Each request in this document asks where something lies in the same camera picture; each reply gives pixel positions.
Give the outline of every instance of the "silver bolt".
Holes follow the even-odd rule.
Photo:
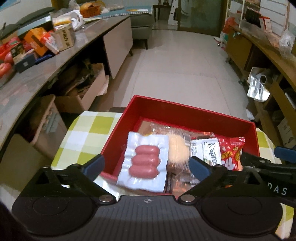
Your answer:
[[[183,202],[193,202],[195,200],[195,197],[193,195],[186,194],[181,196],[181,200]]]
[[[113,197],[111,195],[102,195],[99,197],[99,200],[101,202],[111,202],[113,200]]]

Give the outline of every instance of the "red tray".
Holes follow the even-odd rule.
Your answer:
[[[208,131],[227,137],[245,137],[243,150],[259,156],[253,122],[188,105],[135,95],[108,138],[101,154],[105,169],[101,176],[117,182],[130,131],[137,132],[143,121],[153,121],[188,131]]]

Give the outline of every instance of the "orange basket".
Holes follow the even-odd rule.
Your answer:
[[[84,18],[90,18],[93,16],[100,15],[101,8],[100,8],[100,6],[91,6],[88,9],[80,10],[80,13]]]

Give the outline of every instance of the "sausage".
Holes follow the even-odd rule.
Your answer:
[[[145,179],[151,179],[157,177],[159,174],[159,171],[156,169],[156,167],[152,165],[148,166],[137,166],[137,165],[132,165],[128,173],[137,178],[145,178]]]
[[[157,146],[141,145],[138,146],[135,151],[138,155],[148,154],[159,156],[159,148]]]
[[[136,155],[131,159],[133,165],[137,166],[148,166],[152,165],[157,167],[160,164],[160,159],[156,155]]]

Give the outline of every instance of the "glass door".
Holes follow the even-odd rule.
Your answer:
[[[179,0],[178,30],[220,36],[225,1]]]

